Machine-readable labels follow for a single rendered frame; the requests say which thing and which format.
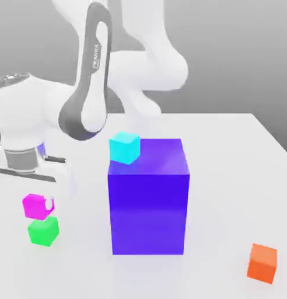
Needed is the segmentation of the small magenta cube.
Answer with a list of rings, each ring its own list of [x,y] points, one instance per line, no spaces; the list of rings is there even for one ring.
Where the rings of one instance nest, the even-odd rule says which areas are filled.
[[[23,200],[24,214],[34,220],[45,220],[55,209],[54,199],[51,210],[46,209],[46,198],[39,194],[28,194]]]

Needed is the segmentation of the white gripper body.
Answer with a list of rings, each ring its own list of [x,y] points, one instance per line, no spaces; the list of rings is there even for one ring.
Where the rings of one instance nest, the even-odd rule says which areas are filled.
[[[44,162],[29,171],[16,171],[0,165],[0,194],[24,197],[29,193],[66,198],[75,191],[72,172],[66,164]]]

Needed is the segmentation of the large purple box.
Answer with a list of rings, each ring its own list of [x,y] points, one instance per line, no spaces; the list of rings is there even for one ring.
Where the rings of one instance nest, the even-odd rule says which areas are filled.
[[[190,171],[179,138],[142,139],[140,157],[108,168],[115,255],[184,252]]]

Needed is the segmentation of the small cyan cube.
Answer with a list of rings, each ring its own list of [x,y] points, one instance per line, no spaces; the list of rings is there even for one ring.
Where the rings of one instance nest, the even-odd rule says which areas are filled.
[[[141,153],[139,135],[120,131],[109,139],[110,160],[129,165],[137,160]]]

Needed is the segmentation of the small orange cube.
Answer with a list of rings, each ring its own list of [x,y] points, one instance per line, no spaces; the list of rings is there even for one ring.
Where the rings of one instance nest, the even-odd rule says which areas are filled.
[[[247,268],[247,277],[272,284],[277,270],[277,250],[252,244]]]

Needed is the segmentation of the small green cube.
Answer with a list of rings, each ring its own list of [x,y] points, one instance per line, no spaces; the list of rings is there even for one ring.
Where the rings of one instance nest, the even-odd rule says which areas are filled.
[[[41,246],[51,246],[60,233],[58,219],[50,216],[45,220],[34,220],[27,230],[31,243]]]

